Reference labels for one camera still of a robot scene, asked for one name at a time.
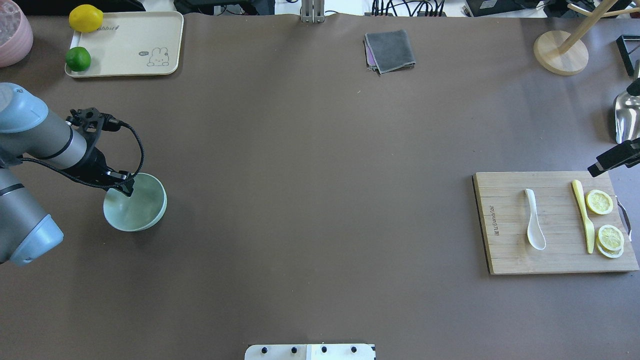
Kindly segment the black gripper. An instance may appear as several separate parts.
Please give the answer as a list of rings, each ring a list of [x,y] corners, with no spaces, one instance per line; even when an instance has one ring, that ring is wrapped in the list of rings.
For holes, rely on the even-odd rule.
[[[98,150],[97,143],[103,131],[118,132],[125,127],[134,133],[134,128],[94,107],[71,109],[66,120],[77,127],[77,132],[86,141],[86,146],[78,163],[63,169],[62,173],[74,182],[105,191],[116,189],[130,198],[134,192],[135,174],[125,170],[116,171],[109,167],[105,155]]]

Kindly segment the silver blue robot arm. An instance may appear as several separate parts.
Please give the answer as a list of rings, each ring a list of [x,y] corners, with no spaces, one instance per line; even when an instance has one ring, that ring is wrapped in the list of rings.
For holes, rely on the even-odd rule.
[[[103,132],[122,127],[129,125],[94,107],[58,116],[25,87],[0,85],[2,263],[30,264],[64,239],[50,212],[16,175],[18,166],[39,165],[71,182],[132,196],[135,174],[114,170],[98,149]]]

